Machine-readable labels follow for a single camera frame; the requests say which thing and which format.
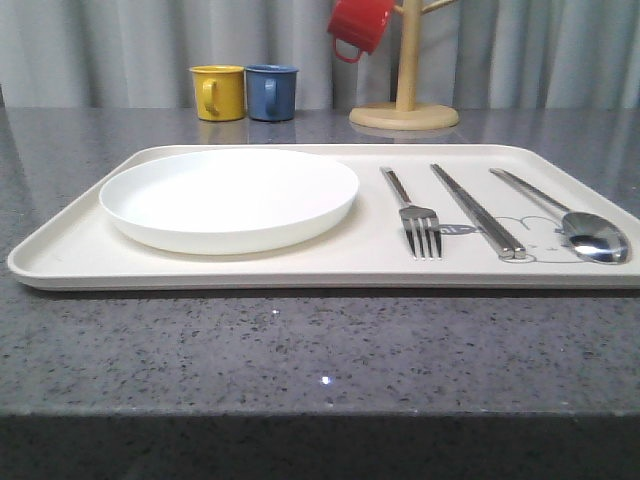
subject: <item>cutlery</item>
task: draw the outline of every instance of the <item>cutlery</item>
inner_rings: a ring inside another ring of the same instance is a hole
[[[396,173],[389,167],[381,167],[383,175],[389,180],[394,192],[400,199],[400,219],[404,227],[413,257],[417,260],[442,259],[442,237],[436,212],[430,208],[414,205],[407,191],[400,183]]]
[[[460,208],[474,222],[489,244],[497,252],[498,257],[505,260],[523,259],[527,255],[526,248],[511,235],[485,208],[480,205],[458,182],[449,176],[442,167],[432,164],[431,168],[442,180],[453,195]]]
[[[501,168],[489,171],[517,190],[534,196],[561,210],[562,229],[574,252],[583,260],[604,264],[619,264],[629,257],[629,241],[609,220],[587,212],[576,212],[525,182],[513,173]]]

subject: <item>granite countertop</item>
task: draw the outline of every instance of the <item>granite countertop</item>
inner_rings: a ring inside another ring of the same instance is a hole
[[[326,111],[210,124],[189,109],[0,110],[0,413],[640,412],[637,290],[46,293],[7,270],[19,241],[158,145],[517,145],[640,214],[640,112],[461,119],[387,137]]]
[[[175,144],[495,143],[640,216],[640,111],[0,109],[3,479],[634,479],[638,290],[51,293],[11,249],[135,152]]]

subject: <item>fork tines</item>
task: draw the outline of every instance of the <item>fork tines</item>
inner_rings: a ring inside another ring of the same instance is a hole
[[[416,260],[441,259],[442,237],[438,218],[435,215],[425,216],[424,212],[420,212],[418,216],[416,215],[418,212],[411,212],[413,210],[411,207],[403,210],[400,217],[414,258]]]

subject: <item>fork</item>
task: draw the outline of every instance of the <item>fork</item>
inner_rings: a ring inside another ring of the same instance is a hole
[[[430,208],[414,205],[407,195],[407,191],[400,183],[396,173],[389,167],[380,167],[382,174],[400,199],[400,219],[407,235],[413,258],[426,260],[442,259],[442,237],[440,235],[440,223],[436,212]]]

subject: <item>red mug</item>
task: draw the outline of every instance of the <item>red mug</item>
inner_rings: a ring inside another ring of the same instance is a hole
[[[340,60],[356,63],[364,52],[371,54],[387,28],[395,0],[338,0],[327,31],[333,35],[333,51]],[[356,57],[338,52],[337,42],[358,48]]]

